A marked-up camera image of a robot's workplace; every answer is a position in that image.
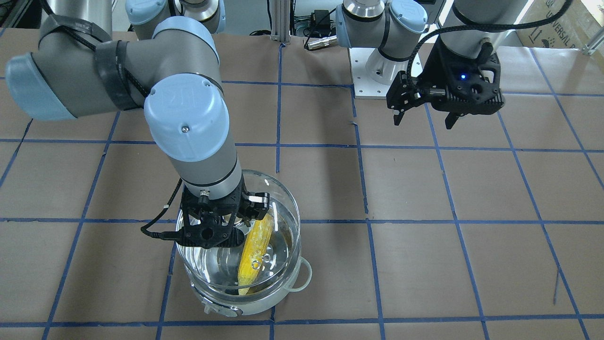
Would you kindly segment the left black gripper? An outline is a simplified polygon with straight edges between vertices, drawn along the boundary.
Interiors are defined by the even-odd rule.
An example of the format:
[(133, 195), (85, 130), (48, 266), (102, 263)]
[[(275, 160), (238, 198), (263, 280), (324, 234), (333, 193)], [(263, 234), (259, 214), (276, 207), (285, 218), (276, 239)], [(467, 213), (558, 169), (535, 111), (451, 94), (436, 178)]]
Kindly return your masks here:
[(479, 43), (476, 58), (453, 52), (438, 38), (420, 75), (410, 77), (399, 71), (387, 91), (386, 104), (393, 109), (394, 125), (401, 124), (406, 111), (424, 103), (448, 112), (447, 130), (464, 115), (494, 114), (504, 106), (500, 72), (489, 38)]

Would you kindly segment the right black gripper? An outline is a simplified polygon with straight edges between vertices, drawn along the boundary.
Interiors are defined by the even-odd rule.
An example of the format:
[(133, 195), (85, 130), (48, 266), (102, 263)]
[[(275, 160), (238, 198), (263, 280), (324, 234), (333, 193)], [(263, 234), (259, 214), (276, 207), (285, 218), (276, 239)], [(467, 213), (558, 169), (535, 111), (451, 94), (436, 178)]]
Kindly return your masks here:
[(268, 192), (249, 192), (244, 182), (219, 199), (195, 196), (185, 188), (180, 204), (183, 226), (177, 233), (177, 243), (203, 249), (237, 247), (244, 242), (244, 234), (237, 230), (236, 218), (260, 221), (269, 211), (269, 205)]

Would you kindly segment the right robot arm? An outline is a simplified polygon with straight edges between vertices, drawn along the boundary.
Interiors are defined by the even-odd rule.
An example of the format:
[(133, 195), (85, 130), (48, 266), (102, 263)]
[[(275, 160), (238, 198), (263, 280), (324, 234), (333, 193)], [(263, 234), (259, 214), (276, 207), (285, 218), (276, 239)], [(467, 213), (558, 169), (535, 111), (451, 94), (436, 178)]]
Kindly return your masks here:
[(159, 213), (142, 233), (204, 249), (243, 244), (237, 224), (262, 220), (269, 194), (249, 192), (244, 183), (212, 36), (219, 26), (173, 17), (164, 0), (130, 0), (138, 39), (128, 42), (70, 8), (43, 0), (42, 9), (37, 51), (6, 64), (15, 103), (44, 121), (143, 109), (155, 144), (180, 177), (183, 225), (151, 231)]

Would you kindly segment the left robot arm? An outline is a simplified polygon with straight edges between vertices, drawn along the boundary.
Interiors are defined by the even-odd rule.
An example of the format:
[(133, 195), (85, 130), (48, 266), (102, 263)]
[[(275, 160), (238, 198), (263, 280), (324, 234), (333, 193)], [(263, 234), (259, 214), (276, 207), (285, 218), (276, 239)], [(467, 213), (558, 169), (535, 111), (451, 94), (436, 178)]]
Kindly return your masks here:
[(516, 24), (524, 0), (455, 0), (444, 26), (427, 32), (428, 13), (415, 0), (344, 0), (335, 9), (338, 44), (375, 48), (386, 61), (403, 64), (386, 80), (386, 104), (394, 124), (404, 114), (429, 103), (447, 112), (451, 129), (466, 115), (492, 115), (505, 99), (496, 53), (510, 30), (545, 26), (571, 7), (566, 0), (550, 17)]

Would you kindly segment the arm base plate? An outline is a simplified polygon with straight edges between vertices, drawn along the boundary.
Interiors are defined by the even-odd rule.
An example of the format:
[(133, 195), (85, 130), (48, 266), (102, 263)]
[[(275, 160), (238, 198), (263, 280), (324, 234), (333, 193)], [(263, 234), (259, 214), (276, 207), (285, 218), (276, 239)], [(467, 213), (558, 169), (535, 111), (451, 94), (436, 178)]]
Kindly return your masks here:
[(350, 48), (349, 55), (355, 96), (361, 99), (385, 99), (397, 73), (409, 64), (388, 60), (376, 48)]

